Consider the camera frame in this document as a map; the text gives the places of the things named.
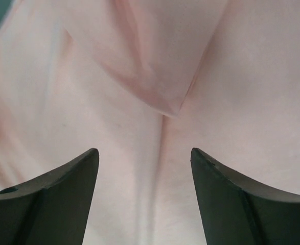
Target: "pink fabric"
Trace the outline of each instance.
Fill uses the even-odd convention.
[[[51,2],[72,38],[118,83],[176,115],[227,0]]]
[[[85,245],[202,245],[193,147],[300,194],[300,0],[13,3],[0,189],[98,148]]]

